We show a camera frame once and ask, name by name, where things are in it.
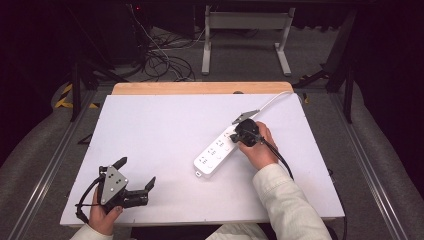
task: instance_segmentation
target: white power strip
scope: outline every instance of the white power strip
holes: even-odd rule
[[[237,147],[230,136],[235,134],[235,126],[230,126],[218,136],[195,160],[196,176],[209,178],[227,156]]]

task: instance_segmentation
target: hand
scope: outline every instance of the hand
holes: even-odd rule
[[[93,204],[98,204],[97,188],[94,191]],[[111,236],[113,234],[113,224],[122,212],[123,208],[121,206],[116,206],[109,212],[109,214],[106,215],[102,206],[92,206],[90,209],[90,220],[88,225],[90,225],[90,227],[96,230],[98,233]]]
[[[256,125],[258,125],[259,133],[262,137],[273,145],[275,149],[278,149],[267,126],[262,122],[256,122]],[[278,163],[278,158],[265,144],[256,143],[253,147],[248,147],[242,142],[239,142],[238,145],[240,150],[249,158],[252,165],[258,170],[261,170],[269,164]]]

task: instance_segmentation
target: finger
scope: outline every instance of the finger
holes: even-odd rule
[[[116,219],[118,219],[119,215],[121,215],[121,213],[123,212],[123,208],[121,206],[116,206],[112,209],[112,211],[110,211],[106,217],[105,217],[105,221],[107,221],[110,224],[113,224],[115,222]]]
[[[271,133],[271,131],[268,129],[268,136],[269,136],[269,142],[271,143],[271,145],[276,149],[276,150],[278,150],[278,146],[277,146],[277,144],[275,143],[275,141],[274,141],[274,138],[272,137],[272,133]]]
[[[244,145],[244,143],[242,143],[241,141],[237,142],[237,145],[239,146],[240,150],[245,149],[247,146]]]
[[[96,187],[96,189],[94,189],[93,201],[92,201],[93,205],[98,204],[98,202],[97,202],[97,188],[98,187]]]
[[[268,137],[268,142],[270,142],[272,145],[275,145],[274,138],[272,137],[272,133],[269,128],[266,129],[266,136]]]
[[[256,125],[259,127],[259,134],[261,134],[263,137],[267,134],[267,126],[263,122],[256,122]]]

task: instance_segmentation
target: white jacket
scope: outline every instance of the white jacket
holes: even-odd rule
[[[256,173],[253,185],[268,211],[278,240],[331,239],[322,219],[306,200],[303,191],[278,164],[270,164]],[[84,225],[72,240],[111,240]],[[267,240],[257,224],[224,224],[207,240]]]

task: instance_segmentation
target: metal frame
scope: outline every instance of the metal frame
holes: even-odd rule
[[[284,47],[293,21],[295,8],[288,13],[245,13],[245,12],[211,12],[210,6],[205,11],[205,46],[203,49],[202,74],[208,75],[212,44],[211,29],[284,29],[281,41],[275,43],[275,50],[285,76],[291,76],[291,70],[284,53]]]
[[[69,149],[69,143],[72,137],[74,136],[75,131],[84,116],[84,113],[89,108],[92,100],[94,99],[95,94],[95,91],[89,90],[84,95],[81,112],[76,116],[74,121],[71,121],[69,123],[69,126],[66,129],[66,132],[59,143],[59,146],[56,148],[56,151],[50,159],[49,165],[44,171],[41,179],[35,186],[35,189],[30,199],[28,200],[25,209],[22,211],[21,216],[15,224],[15,227],[10,233],[8,240],[24,239],[26,231],[28,230],[32,220],[34,219],[39,208],[41,207],[41,204],[54,180],[54,177],[59,171],[60,166],[62,165],[62,162]]]
[[[345,114],[343,111],[342,103],[338,98],[337,94],[330,93],[330,99],[333,105],[335,106],[337,113],[340,116],[340,120],[345,127],[346,133],[350,138],[350,141],[353,145],[353,151],[356,155],[358,165],[364,174],[365,180],[368,183],[368,186],[371,190],[374,200],[380,209],[381,215],[383,216],[384,221],[386,222],[387,228],[393,239],[404,240],[408,239],[408,236],[403,229],[403,226],[398,218],[395,209],[392,206],[389,196],[386,193],[383,185],[380,182],[380,179],[377,176],[377,173],[374,171],[374,168],[371,164],[368,155],[366,154],[364,148],[362,147],[361,141],[356,135],[356,131],[345,119]]]

